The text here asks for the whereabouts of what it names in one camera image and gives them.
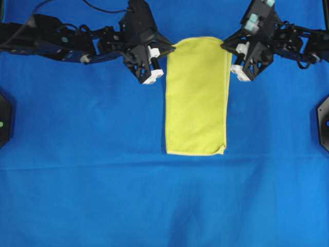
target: metal bracket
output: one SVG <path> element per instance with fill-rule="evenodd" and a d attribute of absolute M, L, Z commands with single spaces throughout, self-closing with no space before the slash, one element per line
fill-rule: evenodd
<path fill-rule="evenodd" d="M 318 120 L 321 145 L 329 151 L 329 98 L 318 108 Z"/>
<path fill-rule="evenodd" d="M 12 105 L 0 94 L 0 148 L 10 139 Z"/>

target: screw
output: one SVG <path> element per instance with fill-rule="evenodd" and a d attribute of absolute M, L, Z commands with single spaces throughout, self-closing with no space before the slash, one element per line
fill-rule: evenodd
<path fill-rule="evenodd" d="M 63 37 L 63 38 L 62 38 L 62 41 L 63 41 L 64 43 L 67 43 L 67 42 L 68 42 L 68 38 L 67 38 L 67 37 Z"/>

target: blue tablecloth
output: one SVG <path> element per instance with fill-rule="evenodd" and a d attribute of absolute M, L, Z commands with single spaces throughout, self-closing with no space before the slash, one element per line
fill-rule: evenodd
<path fill-rule="evenodd" d="M 9 0 L 5 21 L 25 22 L 38 2 Z M 173 42 L 224 39 L 249 5 L 148 2 Z M 276 9 L 282 20 L 324 28 L 322 1 Z M 122 17 L 82 1 L 40 12 L 92 29 L 118 29 Z M 228 149 L 214 157 L 166 155 L 166 80 L 141 86 L 122 59 L 83 66 L 1 54 L 0 68 L 1 90 L 16 99 L 14 137 L 0 150 L 1 247 L 329 245 L 329 155 L 316 116 L 329 94 L 326 63 L 299 70 L 276 57 L 255 82 L 232 75 Z"/>

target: towel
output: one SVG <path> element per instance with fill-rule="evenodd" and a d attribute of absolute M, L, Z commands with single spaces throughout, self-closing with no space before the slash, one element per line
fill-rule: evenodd
<path fill-rule="evenodd" d="M 212 37 L 189 38 L 168 56 L 168 154 L 224 154 L 232 55 Z"/>

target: black cable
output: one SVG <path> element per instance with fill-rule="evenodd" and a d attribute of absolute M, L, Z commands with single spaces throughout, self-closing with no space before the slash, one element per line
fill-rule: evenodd
<path fill-rule="evenodd" d="M 53 0 L 45 0 L 41 3 L 39 3 L 32 11 L 32 14 L 31 16 L 29 17 L 29 19 L 26 21 L 25 24 L 23 24 L 9 39 L 7 39 L 4 43 L 0 44 L 0 47 L 3 47 L 3 46 L 6 46 L 8 45 L 11 41 L 13 41 L 18 35 L 20 35 L 24 30 L 25 28 L 27 28 L 29 25 L 29 21 L 30 19 L 33 17 L 34 14 L 37 13 L 37 11 L 42 7 L 44 6 L 45 4 L 48 4 L 49 2 L 51 2 Z"/>
<path fill-rule="evenodd" d="M 108 14 L 117 14 L 117 13 L 124 13 L 124 12 L 128 12 L 130 11 L 129 9 L 126 10 L 126 9 L 121 9 L 121 10 L 116 10 L 116 11 L 109 11 L 109 10 L 105 10 L 105 9 L 101 9 L 101 8 L 98 8 L 94 5 L 92 5 L 90 2 L 88 2 L 87 0 L 82 0 L 84 1 L 85 4 L 87 4 L 89 7 L 93 8 L 93 9 L 96 9 L 98 11 L 101 11 L 101 12 L 104 12 L 104 13 L 108 13 Z"/>
<path fill-rule="evenodd" d="M 79 29 L 77 28 L 77 26 L 75 26 L 73 24 L 69 24 L 69 23 L 65 23 L 65 24 L 59 26 L 59 28 L 57 28 L 56 31 L 59 31 L 59 30 L 63 29 L 64 27 L 73 27 L 76 31 L 76 34 L 79 34 L 79 32 L 80 32 Z"/>

